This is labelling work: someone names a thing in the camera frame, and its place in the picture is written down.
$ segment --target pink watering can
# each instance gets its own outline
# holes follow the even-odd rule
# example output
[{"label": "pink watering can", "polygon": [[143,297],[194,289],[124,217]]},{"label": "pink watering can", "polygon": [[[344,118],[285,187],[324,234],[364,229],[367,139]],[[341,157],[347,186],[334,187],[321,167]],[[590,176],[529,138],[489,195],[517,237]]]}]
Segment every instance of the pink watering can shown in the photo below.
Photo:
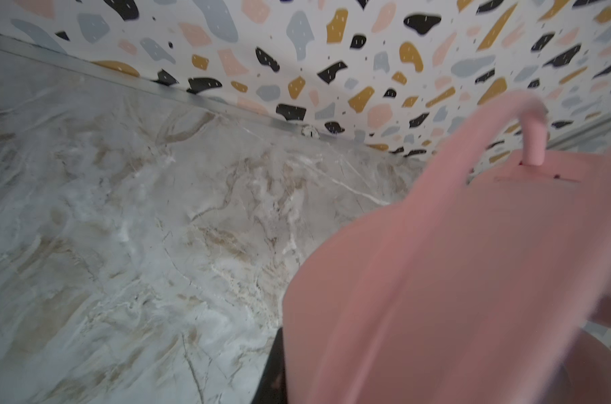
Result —
[{"label": "pink watering can", "polygon": [[[467,186],[515,117],[523,150]],[[579,328],[611,327],[611,151],[546,140],[540,99],[502,94],[406,199],[306,260],[283,300],[289,404],[611,404],[611,351]]]}]

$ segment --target watering can handle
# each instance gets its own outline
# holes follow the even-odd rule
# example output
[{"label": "watering can handle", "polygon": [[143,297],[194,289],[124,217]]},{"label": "watering can handle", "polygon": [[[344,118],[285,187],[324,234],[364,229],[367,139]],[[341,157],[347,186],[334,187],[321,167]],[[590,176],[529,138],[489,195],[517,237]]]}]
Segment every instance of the watering can handle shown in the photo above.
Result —
[{"label": "watering can handle", "polygon": [[487,145],[518,117],[526,166],[540,166],[546,109],[529,91],[510,91],[471,115],[443,145],[398,206],[376,254],[353,289],[317,367],[307,403],[356,402],[395,312],[410,263],[465,186]]}]

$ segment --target pink handle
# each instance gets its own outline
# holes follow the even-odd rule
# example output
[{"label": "pink handle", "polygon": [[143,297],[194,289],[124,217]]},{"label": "pink handle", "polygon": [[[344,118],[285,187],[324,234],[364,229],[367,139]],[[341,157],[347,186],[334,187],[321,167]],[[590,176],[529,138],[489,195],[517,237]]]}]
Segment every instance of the pink handle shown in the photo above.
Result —
[{"label": "pink handle", "polygon": [[390,235],[358,280],[326,346],[307,403],[354,403],[382,344],[414,255],[465,186],[488,143],[519,117],[523,164],[540,166],[547,141],[545,108],[529,91],[510,91],[472,114],[413,184]]}]

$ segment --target terrazzo wallpaper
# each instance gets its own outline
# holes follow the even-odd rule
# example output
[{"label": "terrazzo wallpaper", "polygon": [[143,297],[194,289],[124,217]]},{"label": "terrazzo wallpaper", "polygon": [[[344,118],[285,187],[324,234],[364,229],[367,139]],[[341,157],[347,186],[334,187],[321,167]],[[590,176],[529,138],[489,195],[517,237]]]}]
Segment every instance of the terrazzo wallpaper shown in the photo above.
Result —
[{"label": "terrazzo wallpaper", "polygon": [[0,0],[0,33],[422,160],[511,89],[552,138],[611,112],[611,0]]}]

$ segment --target gray marble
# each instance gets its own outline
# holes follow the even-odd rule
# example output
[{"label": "gray marble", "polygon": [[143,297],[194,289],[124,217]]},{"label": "gray marble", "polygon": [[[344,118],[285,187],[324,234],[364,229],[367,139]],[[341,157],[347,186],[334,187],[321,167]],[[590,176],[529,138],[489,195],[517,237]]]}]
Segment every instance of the gray marble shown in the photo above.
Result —
[{"label": "gray marble", "polygon": [[0,403],[248,403],[299,265],[421,169],[0,52]]}]

